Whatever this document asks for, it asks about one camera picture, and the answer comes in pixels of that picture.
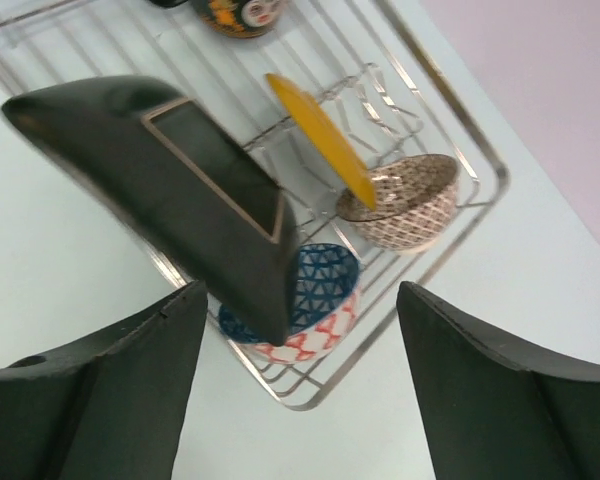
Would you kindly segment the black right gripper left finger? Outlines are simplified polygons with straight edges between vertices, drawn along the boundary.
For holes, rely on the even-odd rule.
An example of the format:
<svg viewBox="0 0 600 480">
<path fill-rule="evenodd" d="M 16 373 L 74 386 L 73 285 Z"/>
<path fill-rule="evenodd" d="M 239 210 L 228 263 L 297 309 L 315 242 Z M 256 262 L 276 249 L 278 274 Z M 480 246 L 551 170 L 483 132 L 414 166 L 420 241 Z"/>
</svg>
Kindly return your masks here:
<svg viewBox="0 0 600 480">
<path fill-rule="evenodd" d="M 207 314 L 194 281 L 0 368 L 0 479 L 168 479 Z"/>
</svg>

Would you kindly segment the dark mug red interior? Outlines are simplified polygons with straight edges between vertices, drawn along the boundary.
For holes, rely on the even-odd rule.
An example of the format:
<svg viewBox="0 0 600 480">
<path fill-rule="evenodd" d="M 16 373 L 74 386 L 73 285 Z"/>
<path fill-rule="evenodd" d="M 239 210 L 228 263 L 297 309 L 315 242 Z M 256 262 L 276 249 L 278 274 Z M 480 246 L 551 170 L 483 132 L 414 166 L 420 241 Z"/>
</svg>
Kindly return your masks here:
<svg viewBox="0 0 600 480">
<path fill-rule="evenodd" d="M 188 5 L 210 28 L 239 39 L 268 33 L 287 6 L 282 0 L 150 0 L 150 3 L 162 9 Z"/>
</svg>

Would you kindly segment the blue rim red pattern bowl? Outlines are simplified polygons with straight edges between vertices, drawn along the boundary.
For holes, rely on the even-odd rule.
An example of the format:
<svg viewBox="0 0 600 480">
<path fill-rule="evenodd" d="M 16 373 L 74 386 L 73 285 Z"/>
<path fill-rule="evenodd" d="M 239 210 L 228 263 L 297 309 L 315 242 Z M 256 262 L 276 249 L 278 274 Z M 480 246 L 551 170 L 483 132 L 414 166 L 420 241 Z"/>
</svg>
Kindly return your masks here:
<svg viewBox="0 0 600 480">
<path fill-rule="evenodd" d="M 361 264 L 348 248 L 333 243 L 304 245 L 289 337 L 281 346 L 260 339 L 226 307 L 218 313 L 225 336 L 255 357 L 274 364 L 317 360 L 331 351 L 358 321 Z"/>
</svg>

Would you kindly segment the metal wire dish rack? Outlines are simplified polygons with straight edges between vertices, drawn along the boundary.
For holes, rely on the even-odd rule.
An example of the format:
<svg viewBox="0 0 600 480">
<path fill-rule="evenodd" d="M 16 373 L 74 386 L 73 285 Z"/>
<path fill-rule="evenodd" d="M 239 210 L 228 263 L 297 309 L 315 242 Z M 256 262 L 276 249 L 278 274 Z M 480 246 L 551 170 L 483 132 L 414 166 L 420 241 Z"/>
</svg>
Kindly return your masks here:
<svg viewBox="0 0 600 480">
<path fill-rule="evenodd" d="M 335 212 L 343 182 L 277 100 L 269 73 L 312 94 L 369 167 L 454 157 L 459 192 L 449 226 L 406 254 L 358 235 Z M 386 1 L 287 1 L 274 28 L 248 40 L 213 30 L 188 3 L 0 1 L 0 85 L 9 94 L 117 74 L 155 76 L 198 100 L 287 189 L 303 241 L 339 243 L 360 260 L 359 321 L 334 353 L 291 366 L 232 347 L 292 411 L 327 398 L 393 322 L 397 285 L 434 278 L 509 184 L 505 165 Z"/>
</svg>

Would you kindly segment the brown white patterned bowl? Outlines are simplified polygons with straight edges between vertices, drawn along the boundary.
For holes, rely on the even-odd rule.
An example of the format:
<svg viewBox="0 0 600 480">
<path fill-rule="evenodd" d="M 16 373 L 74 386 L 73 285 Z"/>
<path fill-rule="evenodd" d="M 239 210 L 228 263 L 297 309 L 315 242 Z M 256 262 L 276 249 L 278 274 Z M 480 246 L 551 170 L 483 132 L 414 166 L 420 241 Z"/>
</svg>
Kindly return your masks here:
<svg viewBox="0 0 600 480">
<path fill-rule="evenodd" d="M 445 154 L 404 157 L 370 171 L 376 208 L 344 191 L 336 213 L 376 247 L 421 252 L 444 232 L 457 211 L 460 168 Z"/>
</svg>

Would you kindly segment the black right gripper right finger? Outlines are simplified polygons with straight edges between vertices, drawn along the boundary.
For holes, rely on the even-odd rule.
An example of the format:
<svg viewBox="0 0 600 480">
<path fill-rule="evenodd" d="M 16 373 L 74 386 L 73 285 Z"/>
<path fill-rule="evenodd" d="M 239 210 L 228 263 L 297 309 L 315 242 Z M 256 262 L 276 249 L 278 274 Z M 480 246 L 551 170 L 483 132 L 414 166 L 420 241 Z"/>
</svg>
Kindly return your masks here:
<svg viewBox="0 0 600 480">
<path fill-rule="evenodd" d="M 600 479 L 600 365 L 412 282 L 396 309 L 436 478 Z"/>
</svg>

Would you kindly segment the black floral square plate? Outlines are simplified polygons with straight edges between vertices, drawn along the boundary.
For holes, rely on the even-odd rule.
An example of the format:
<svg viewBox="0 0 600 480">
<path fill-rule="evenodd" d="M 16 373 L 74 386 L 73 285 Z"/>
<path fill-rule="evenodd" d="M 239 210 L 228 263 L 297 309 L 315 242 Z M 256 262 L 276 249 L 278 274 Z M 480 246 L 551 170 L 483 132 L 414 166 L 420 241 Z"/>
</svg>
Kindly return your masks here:
<svg viewBox="0 0 600 480">
<path fill-rule="evenodd" d="M 150 76 L 6 100 L 4 118 L 265 342 L 289 336 L 299 248 L 282 187 L 196 101 Z"/>
</svg>

